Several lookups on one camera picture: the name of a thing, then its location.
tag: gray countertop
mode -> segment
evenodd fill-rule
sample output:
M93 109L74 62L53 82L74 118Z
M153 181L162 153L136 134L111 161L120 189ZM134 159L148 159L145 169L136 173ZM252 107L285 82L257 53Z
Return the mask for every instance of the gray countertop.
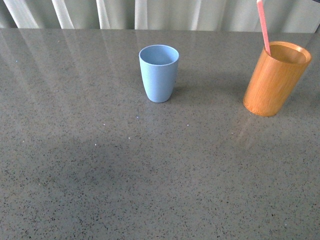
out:
M282 110L242 103L261 33L0 29L1 239L320 239L320 34ZM148 100L138 53L180 52Z

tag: countertop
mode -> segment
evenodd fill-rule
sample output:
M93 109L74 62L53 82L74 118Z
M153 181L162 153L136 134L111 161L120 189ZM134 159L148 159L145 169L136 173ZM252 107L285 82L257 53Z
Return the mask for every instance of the countertop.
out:
M320 239L320 34L273 117L258 32L0 29L1 239ZM180 53L165 103L138 53Z

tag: curtain fold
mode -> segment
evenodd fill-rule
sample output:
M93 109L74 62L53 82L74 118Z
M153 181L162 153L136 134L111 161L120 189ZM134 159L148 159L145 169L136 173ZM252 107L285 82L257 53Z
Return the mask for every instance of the curtain fold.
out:
M320 3L264 0L270 33L314 33ZM260 32L256 0L0 0L0 28Z

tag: bamboo cup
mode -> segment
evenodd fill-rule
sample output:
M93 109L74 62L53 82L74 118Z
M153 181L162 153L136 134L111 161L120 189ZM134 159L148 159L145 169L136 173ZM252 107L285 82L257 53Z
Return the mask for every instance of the bamboo cup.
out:
M264 117L276 115L312 60L298 45L270 42L271 55L265 49L255 66L243 104L252 113Z

